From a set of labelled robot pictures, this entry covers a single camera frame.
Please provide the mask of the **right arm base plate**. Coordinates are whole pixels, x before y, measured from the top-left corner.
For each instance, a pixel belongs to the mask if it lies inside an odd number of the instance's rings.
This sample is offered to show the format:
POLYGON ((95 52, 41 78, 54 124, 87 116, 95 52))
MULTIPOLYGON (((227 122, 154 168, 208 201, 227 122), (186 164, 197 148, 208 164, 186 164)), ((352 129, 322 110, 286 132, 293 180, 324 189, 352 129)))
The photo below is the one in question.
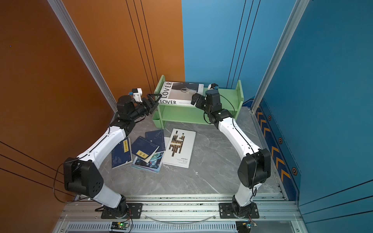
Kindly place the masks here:
POLYGON ((239 206, 237 203, 220 203, 219 204, 220 218, 250 218, 258 219, 259 211, 257 204, 252 202, 245 207, 239 206))

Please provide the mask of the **white book with brown pattern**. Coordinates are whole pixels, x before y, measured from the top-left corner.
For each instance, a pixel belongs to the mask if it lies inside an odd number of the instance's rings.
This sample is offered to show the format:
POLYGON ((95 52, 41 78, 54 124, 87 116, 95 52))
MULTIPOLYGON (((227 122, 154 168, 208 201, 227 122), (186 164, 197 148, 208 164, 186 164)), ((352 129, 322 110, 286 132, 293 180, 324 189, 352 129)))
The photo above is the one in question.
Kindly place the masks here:
POLYGON ((174 128, 163 156, 163 164, 189 168, 196 132, 174 128))

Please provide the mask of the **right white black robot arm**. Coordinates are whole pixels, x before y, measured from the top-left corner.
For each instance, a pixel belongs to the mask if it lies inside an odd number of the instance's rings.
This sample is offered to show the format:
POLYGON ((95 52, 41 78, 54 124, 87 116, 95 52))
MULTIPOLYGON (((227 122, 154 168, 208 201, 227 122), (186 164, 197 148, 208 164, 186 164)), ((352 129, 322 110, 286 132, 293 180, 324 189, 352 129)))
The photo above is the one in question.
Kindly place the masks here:
POLYGON ((240 156, 237 174, 241 184, 233 196, 231 212, 236 218, 259 218, 253 197, 271 176, 271 154, 268 149, 257 146, 243 132, 231 112, 222 107, 221 97, 217 89, 209 89, 204 96, 193 94, 191 104, 204 111, 209 123, 228 138, 240 156))

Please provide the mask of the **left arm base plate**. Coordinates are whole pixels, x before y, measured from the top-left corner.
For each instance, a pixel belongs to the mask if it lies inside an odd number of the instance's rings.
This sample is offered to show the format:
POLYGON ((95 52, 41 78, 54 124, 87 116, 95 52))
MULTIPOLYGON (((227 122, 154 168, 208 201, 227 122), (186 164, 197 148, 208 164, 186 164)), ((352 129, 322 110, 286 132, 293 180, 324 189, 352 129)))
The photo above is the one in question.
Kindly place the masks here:
POLYGON ((103 207, 102 219, 140 219, 142 203, 121 203, 117 208, 103 207))

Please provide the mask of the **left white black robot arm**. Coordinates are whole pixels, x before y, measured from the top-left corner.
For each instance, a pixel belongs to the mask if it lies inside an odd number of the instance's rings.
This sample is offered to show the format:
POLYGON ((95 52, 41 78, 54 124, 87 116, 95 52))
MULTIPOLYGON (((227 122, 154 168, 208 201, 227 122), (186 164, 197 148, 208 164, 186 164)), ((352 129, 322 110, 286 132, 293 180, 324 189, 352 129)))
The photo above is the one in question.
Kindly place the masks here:
POLYGON ((85 152, 76 158, 69 157, 62 164, 65 189, 101 204, 104 215, 128 218, 130 210, 126 198, 104 184, 99 168, 111 151, 132 132, 141 117, 155 111, 160 98, 160 94, 148 94, 143 98, 140 90, 135 89, 129 95, 121 96, 107 131, 85 152))

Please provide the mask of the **LOVER black white book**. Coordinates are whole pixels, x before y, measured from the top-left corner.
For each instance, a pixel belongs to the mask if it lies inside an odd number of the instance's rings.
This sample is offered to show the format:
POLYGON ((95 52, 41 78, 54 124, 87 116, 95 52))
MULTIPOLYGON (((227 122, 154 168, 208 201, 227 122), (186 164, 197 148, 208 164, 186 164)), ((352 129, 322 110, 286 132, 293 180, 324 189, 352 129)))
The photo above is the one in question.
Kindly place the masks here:
POLYGON ((189 82, 164 82, 160 94, 159 103, 165 105, 191 106, 194 94, 203 95, 204 85, 202 83, 189 82))

